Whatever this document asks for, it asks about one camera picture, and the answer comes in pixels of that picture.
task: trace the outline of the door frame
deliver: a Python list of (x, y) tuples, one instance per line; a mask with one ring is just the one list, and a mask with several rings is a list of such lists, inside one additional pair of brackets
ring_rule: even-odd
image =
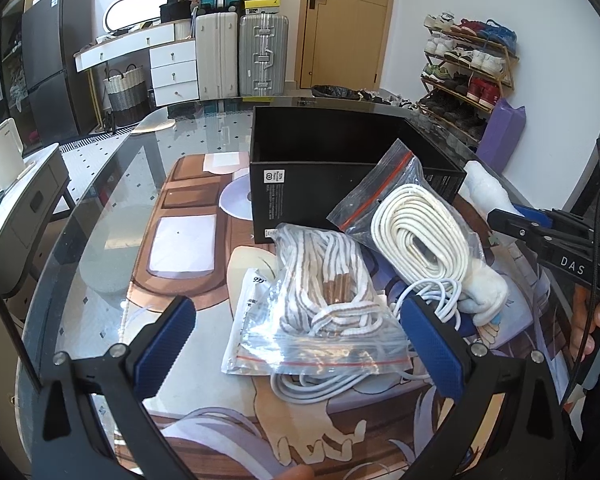
[[(302, 54), (304, 54), (304, 33), (306, 30), (306, 9), (309, 0), (300, 0), (300, 13), (298, 15), (298, 40), (296, 43), (296, 68), (294, 71), (294, 79), (296, 80), (296, 89), (300, 88), (300, 79), (302, 75)], [(376, 67), (376, 82), (372, 89), (378, 90), (380, 87), (380, 79), (382, 79), (382, 67), (384, 65), (384, 55), (386, 54), (386, 44), (389, 39), (389, 28), (391, 25), (391, 16), (394, 10), (394, 0), (388, 0), (386, 6), (386, 17), (384, 19), (384, 29), (382, 32), (382, 43), (380, 44), (380, 57), (378, 66)]]

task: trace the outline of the screw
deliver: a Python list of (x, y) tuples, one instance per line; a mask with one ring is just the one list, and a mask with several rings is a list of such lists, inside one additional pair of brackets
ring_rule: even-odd
[(126, 345), (122, 343), (117, 343), (109, 348), (109, 355), (111, 357), (122, 357), (126, 354)]
[(541, 351), (533, 350), (531, 352), (531, 360), (535, 363), (540, 364), (540, 363), (544, 362), (544, 355), (542, 355)]
[(54, 364), (59, 366), (66, 361), (66, 358), (66, 352), (58, 352), (56, 355), (54, 355)]
[(482, 343), (474, 343), (471, 345), (471, 353), (476, 357), (484, 357), (489, 350)]

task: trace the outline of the gray refrigerator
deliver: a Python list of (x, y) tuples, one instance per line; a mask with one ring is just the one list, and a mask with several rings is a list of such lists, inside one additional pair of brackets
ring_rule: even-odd
[(86, 72), (74, 54), (93, 41), (91, 0), (40, 0), (22, 15), (29, 102), (44, 146), (89, 134), (96, 125)]

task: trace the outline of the blue shoe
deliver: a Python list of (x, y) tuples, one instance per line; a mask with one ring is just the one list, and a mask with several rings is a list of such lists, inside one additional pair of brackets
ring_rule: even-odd
[(487, 26), (478, 32), (478, 37), (484, 40), (494, 41), (495, 43), (502, 44), (514, 56), (516, 55), (516, 43), (518, 42), (518, 36), (513, 30), (507, 27), (503, 27), (494, 20), (488, 20)]

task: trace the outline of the white sticker on box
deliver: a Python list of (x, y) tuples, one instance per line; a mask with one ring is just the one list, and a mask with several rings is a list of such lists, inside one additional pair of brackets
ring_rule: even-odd
[(265, 184), (284, 184), (285, 181), (285, 170), (265, 170), (264, 171), (264, 183)]

